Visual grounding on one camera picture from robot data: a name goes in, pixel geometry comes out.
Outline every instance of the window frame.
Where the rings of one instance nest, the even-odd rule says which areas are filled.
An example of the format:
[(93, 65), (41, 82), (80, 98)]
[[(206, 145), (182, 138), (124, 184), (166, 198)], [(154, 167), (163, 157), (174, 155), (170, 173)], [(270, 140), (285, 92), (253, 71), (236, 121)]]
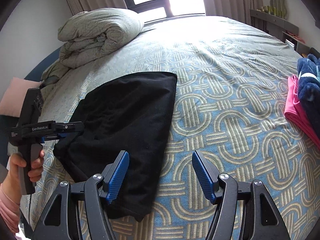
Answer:
[(129, 10), (141, 13), (152, 9), (163, 7), (167, 18), (173, 17), (169, 0), (151, 0), (140, 4), (135, 4), (133, 0), (124, 0)]

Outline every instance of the gripper handle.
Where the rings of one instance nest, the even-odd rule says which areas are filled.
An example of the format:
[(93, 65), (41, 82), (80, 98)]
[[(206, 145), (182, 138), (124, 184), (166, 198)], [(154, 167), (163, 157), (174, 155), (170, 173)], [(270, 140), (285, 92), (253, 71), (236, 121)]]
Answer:
[(18, 152), (27, 162), (26, 167), (18, 168), (22, 195), (31, 195), (35, 192), (36, 183), (31, 182), (28, 172), (31, 171), (31, 163), (39, 157), (39, 153), (42, 149), (43, 146), (38, 143), (18, 146)]

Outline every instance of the bed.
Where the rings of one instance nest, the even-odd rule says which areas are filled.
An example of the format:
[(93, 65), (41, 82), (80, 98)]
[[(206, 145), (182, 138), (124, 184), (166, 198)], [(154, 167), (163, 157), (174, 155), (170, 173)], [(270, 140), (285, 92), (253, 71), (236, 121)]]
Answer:
[[(177, 74), (176, 102), (153, 211), (137, 223), (112, 221), (117, 239), (204, 239), (214, 206), (204, 198), (191, 165), (200, 149), (239, 181), (261, 179), (292, 240), (305, 240), (319, 218), (320, 152), (283, 115), (287, 77), (300, 56), (276, 38), (224, 17), (189, 17), (145, 27), (133, 41), (70, 70), (44, 103), (39, 121), (68, 122), (78, 102), (99, 85), (142, 71)], [(44, 173), (32, 195), (35, 227), (51, 193), (71, 177), (46, 142)], [(21, 210), (28, 217), (29, 196)], [(240, 231), (238, 203), (233, 239)], [(82, 233), (89, 239), (84, 206)]]

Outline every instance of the headboard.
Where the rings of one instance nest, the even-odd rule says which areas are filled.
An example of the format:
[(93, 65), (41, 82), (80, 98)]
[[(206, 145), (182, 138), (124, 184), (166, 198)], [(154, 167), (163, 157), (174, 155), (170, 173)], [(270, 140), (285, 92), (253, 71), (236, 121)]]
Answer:
[[(41, 81), (41, 75), (47, 67), (49, 67), (53, 62), (59, 58), (60, 48), (56, 49), (49, 56), (47, 56), (43, 61), (41, 61), (31, 72), (25, 77), (27, 80)], [(0, 164), (7, 166), (8, 155), (8, 136), (6, 129), (9, 127), (15, 127), (18, 122), (18, 117), (0, 115)]]

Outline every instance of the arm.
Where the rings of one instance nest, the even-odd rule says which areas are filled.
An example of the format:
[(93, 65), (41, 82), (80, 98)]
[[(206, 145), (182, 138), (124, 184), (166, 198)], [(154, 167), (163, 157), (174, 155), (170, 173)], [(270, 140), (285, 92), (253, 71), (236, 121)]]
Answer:
[[(10, 170), (7, 177), (4, 179), (4, 182), (0, 185), (0, 215), (10, 231), (15, 234), (19, 231), (19, 207), (22, 197), (18, 167), (25, 167), (26, 161), (20, 155), (13, 154), (11, 155), (9, 162)], [(30, 181), (37, 182), (41, 178), (43, 162), (44, 151), (41, 151), (39, 158), (31, 164), (32, 170), (28, 173)]]

